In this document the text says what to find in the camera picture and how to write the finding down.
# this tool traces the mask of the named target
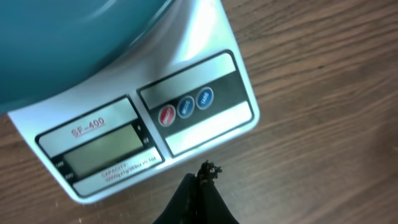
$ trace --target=wooden table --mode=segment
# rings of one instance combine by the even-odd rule
[[[94,205],[0,118],[0,223],[152,223],[206,159],[241,223],[398,223],[398,1],[224,0],[261,108],[250,133]]]

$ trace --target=digital display screen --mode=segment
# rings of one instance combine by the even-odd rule
[[[78,177],[100,167],[110,166],[115,159],[142,147],[131,125],[107,134],[63,156]]]

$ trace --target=tare button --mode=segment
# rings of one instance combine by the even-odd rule
[[[175,120],[175,108],[173,105],[166,105],[159,111],[158,120],[163,127],[170,126]]]
[[[197,106],[199,109],[207,109],[214,99],[213,90],[210,87],[204,87],[197,96]]]
[[[195,109],[195,101],[192,96],[183,97],[177,106],[177,113],[181,118],[188,118]]]

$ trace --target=scale body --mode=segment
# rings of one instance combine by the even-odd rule
[[[66,193],[94,203],[239,136],[260,113],[220,1],[176,1],[131,52],[8,113]]]

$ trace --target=blue button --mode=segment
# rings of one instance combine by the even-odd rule
[[[181,118],[188,118],[195,109],[195,101],[192,96],[183,97],[177,106],[177,113]]]
[[[199,109],[207,109],[214,99],[213,90],[210,87],[204,87],[197,96],[197,106]]]

